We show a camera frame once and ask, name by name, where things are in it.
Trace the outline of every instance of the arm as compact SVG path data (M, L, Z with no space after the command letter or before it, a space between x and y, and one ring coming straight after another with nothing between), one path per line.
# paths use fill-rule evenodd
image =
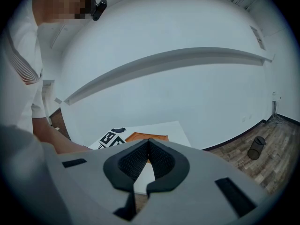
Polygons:
M90 150L68 140L59 131L51 127L47 118L33 118L33 134L41 141L54 146L57 153L82 152Z

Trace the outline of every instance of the black trash can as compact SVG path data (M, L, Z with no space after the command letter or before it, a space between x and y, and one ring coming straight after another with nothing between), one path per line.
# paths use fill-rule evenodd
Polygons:
M266 140L263 137L256 137L248 151L248 157L257 160L263 150Z

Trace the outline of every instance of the wooden floor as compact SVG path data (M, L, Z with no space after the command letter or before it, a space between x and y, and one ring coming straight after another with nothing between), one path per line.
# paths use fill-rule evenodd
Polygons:
M251 160L247 151L256 136L265 138L267 144L258 160ZM299 151L300 126L286 121L276 126L262 123L237 140L210 152L243 171L272 194L288 181ZM135 195L137 212L147 200L146 195Z

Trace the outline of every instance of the white shirt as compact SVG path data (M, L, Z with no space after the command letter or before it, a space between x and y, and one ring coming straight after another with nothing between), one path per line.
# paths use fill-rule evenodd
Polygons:
M32 0L24 0L1 35L0 124L33 132L32 118L45 117L42 57Z

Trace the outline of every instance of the person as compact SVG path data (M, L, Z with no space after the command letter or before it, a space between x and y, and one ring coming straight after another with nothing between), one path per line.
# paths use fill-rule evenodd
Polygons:
M43 66L37 30L43 23L82 19L95 0L24 0L1 35L0 123L33 133L57 153L86 151L50 126L42 100Z

